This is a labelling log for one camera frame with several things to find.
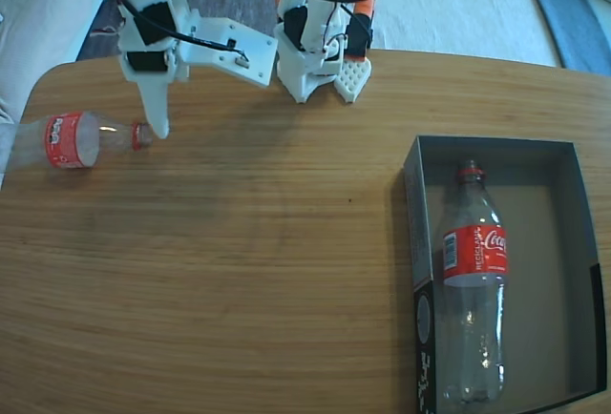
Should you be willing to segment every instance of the bottle cap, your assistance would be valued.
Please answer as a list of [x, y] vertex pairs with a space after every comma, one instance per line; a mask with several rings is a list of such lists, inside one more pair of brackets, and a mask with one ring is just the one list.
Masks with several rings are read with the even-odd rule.
[[458, 168], [456, 169], [456, 179], [459, 182], [470, 180], [483, 181], [484, 178], [486, 178], [486, 173], [474, 159], [466, 159], [458, 163]]
[[153, 143], [153, 132], [148, 123], [132, 123], [132, 149], [146, 148]]

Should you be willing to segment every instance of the red bottle label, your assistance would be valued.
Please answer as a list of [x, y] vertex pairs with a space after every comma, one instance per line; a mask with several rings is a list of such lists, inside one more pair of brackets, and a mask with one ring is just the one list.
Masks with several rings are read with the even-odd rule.
[[468, 274], [507, 274], [505, 240], [505, 230], [494, 225], [471, 225], [446, 233], [444, 279]]
[[54, 168], [83, 168], [76, 149], [76, 127], [82, 112], [52, 116], [45, 130], [45, 151]]

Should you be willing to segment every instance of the cardboard box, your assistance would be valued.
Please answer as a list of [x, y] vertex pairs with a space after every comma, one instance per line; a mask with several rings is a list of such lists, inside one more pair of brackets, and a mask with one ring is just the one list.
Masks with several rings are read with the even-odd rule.
[[445, 348], [432, 240], [459, 160], [474, 158], [507, 231], [500, 398], [480, 414], [539, 412], [606, 389], [605, 316], [592, 219], [569, 142], [423, 135], [405, 162], [418, 413], [460, 412], [440, 386]]

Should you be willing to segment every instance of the plastic bottle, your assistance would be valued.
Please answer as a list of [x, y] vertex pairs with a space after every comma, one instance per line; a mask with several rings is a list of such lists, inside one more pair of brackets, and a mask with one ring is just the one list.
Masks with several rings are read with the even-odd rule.
[[124, 125], [93, 112], [53, 115], [30, 124], [2, 124], [0, 137], [5, 149], [12, 144], [0, 172], [32, 165], [91, 168], [106, 155], [139, 150], [153, 140], [146, 123]]
[[508, 275], [505, 230], [484, 187], [485, 174], [468, 160], [444, 217], [442, 253], [444, 397], [453, 404], [496, 400], [505, 384], [503, 301]]

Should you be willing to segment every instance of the white rug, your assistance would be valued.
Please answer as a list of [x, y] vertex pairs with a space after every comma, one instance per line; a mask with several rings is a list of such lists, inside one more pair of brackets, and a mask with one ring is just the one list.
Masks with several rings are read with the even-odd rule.
[[537, 0], [376, 0], [375, 49], [559, 66]]

